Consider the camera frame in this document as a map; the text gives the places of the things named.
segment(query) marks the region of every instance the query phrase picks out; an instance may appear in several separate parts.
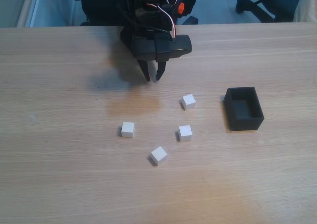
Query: floor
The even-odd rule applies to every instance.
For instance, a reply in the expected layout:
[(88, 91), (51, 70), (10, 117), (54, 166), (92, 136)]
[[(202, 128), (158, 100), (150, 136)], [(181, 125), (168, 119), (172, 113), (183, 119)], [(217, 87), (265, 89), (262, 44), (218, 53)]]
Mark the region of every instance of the floor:
[[(74, 14), (74, 4), (81, 11)], [(34, 12), (34, 20), (31, 22), (32, 27), (62, 27), (62, 26), (80, 26), (86, 21), (86, 16), (81, 9), (81, 2), (75, 0), (38, 0), (38, 6)]]
[[(189, 16), (198, 18), (199, 24), (260, 23), (250, 12), (237, 14), (236, 3), (237, 0), (197, 0), (191, 15), (179, 19), (177, 24), (182, 24)], [(72, 25), (79, 26), (86, 21), (81, 2), (76, 1), (73, 10)]]

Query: chair wheel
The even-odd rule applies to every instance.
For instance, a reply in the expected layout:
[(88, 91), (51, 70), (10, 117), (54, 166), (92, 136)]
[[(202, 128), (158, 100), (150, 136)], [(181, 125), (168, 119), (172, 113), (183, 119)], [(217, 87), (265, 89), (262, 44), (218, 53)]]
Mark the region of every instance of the chair wheel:
[(241, 14), (245, 11), (245, 9), (243, 8), (243, 4), (240, 3), (240, 2), (237, 2), (237, 5), (236, 5), (236, 12), (238, 14)]

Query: wooden table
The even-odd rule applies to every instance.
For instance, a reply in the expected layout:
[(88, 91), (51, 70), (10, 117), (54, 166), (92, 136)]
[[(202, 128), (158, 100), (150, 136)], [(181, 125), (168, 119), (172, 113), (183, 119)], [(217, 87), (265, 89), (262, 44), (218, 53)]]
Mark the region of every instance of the wooden table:
[[(317, 223), (317, 25), (178, 29), (193, 52), (150, 83), (118, 28), (0, 30), (0, 223)], [(258, 131), (227, 129), (240, 86), (257, 90)]]

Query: orange part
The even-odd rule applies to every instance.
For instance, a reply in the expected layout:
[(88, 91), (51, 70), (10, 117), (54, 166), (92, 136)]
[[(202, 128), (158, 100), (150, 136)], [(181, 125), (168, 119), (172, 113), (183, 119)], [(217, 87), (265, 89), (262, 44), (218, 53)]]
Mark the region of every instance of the orange part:
[(178, 13), (183, 14), (184, 10), (185, 10), (185, 4), (181, 2), (178, 7)]

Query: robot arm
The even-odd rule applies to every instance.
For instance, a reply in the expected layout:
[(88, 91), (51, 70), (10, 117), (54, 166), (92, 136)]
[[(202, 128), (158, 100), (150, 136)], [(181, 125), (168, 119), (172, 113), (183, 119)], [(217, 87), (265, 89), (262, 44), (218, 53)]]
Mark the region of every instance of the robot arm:
[(127, 21), (121, 40), (137, 59), (147, 81), (150, 80), (147, 61), (158, 62), (158, 81), (169, 59), (192, 51), (189, 36), (176, 35), (174, 21), (180, 4), (181, 0), (126, 0), (124, 7), (118, 5)]

